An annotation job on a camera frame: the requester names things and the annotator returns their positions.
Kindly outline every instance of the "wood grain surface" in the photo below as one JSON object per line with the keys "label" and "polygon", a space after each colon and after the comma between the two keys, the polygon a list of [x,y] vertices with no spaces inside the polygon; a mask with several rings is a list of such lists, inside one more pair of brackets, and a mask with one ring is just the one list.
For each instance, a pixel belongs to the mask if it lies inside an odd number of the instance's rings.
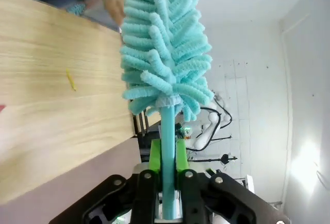
{"label": "wood grain surface", "polygon": [[65,11],[0,0],[0,203],[134,135],[120,43]]}

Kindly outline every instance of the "yellow mark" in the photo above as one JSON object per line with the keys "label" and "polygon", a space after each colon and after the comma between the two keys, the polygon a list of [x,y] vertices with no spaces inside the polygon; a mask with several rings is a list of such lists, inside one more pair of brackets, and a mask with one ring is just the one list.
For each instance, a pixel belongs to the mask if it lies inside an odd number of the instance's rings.
{"label": "yellow mark", "polygon": [[69,82],[70,82],[70,84],[71,84],[72,89],[73,89],[74,91],[77,91],[76,86],[75,86],[75,84],[74,84],[74,81],[73,81],[73,79],[72,79],[72,77],[71,77],[71,75],[70,75],[69,69],[67,69],[67,77],[68,77],[68,79],[69,79]]}

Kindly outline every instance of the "microfiber bristle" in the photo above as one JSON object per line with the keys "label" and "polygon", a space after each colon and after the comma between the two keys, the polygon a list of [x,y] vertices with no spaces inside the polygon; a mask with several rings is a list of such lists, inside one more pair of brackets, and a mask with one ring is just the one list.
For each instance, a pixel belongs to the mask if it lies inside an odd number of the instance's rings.
{"label": "microfiber bristle", "polygon": [[196,10],[198,0],[126,0],[122,25],[122,79],[130,89],[133,114],[151,107],[147,115],[164,106],[183,111],[185,121],[195,120],[200,103],[208,104],[203,74],[211,68],[211,49]]}

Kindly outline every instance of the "black cable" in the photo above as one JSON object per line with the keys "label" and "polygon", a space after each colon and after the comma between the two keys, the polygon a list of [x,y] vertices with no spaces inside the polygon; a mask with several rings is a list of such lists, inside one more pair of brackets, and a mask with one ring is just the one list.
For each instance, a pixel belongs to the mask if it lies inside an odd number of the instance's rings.
{"label": "black cable", "polygon": [[232,121],[233,121],[233,117],[232,117],[232,115],[224,108],[224,107],[222,107],[220,104],[219,104],[219,102],[214,98],[214,101],[217,103],[217,105],[226,113],[226,114],[228,114],[229,115],[229,117],[230,117],[230,120],[229,120],[229,122],[228,122],[228,124],[226,124],[226,125],[224,125],[224,126],[221,126],[220,127],[220,129],[223,129],[223,128],[225,128],[225,127],[227,127],[228,125],[230,125],[231,123],[232,123]]}
{"label": "black cable", "polygon": [[[229,161],[234,161],[237,160],[236,157],[229,158]],[[221,161],[221,159],[205,159],[205,160],[188,160],[188,161],[193,161],[193,162],[212,162],[212,161]]]}
{"label": "black cable", "polygon": [[212,140],[212,138],[213,138],[213,136],[214,136],[214,134],[215,134],[215,132],[216,132],[219,124],[220,124],[220,121],[221,121],[221,113],[218,112],[217,110],[212,109],[212,108],[208,108],[208,107],[201,107],[201,109],[203,109],[203,110],[209,110],[209,111],[212,111],[212,112],[216,112],[217,115],[218,115],[218,122],[217,122],[215,128],[213,129],[213,132],[212,132],[212,134],[210,136],[210,139],[208,140],[208,142],[206,143],[206,145],[202,149],[187,148],[187,150],[190,150],[190,151],[195,151],[195,152],[203,151],[210,144],[210,142],[211,142],[211,140]]}
{"label": "black cable", "polygon": [[232,135],[227,136],[227,137],[222,137],[222,138],[217,138],[217,139],[212,139],[212,141],[218,141],[218,140],[225,140],[225,139],[232,139]]}

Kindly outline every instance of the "screw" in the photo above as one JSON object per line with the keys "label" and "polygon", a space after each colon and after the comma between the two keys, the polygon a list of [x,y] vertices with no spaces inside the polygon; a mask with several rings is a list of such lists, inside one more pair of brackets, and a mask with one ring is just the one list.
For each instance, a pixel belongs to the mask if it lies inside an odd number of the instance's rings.
{"label": "screw", "polygon": [[216,177],[215,181],[217,184],[221,184],[223,182],[223,179],[221,177]]}
{"label": "screw", "polygon": [[150,174],[150,173],[146,173],[146,174],[144,175],[144,177],[145,177],[146,179],[149,179],[149,178],[151,178],[151,174]]}
{"label": "screw", "polygon": [[187,172],[185,173],[185,176],[186,176],[187,178],[191,178],[191,177],[193,176],[193,173],[190,172],[190,171],[187,171]]}
{"label": "screw", "polygon": [[122,181],[119,180],[119,179],[117,179],[117,180],[114,181],[113,184],[118,186],[118,185],[121,185],[122,184]]}

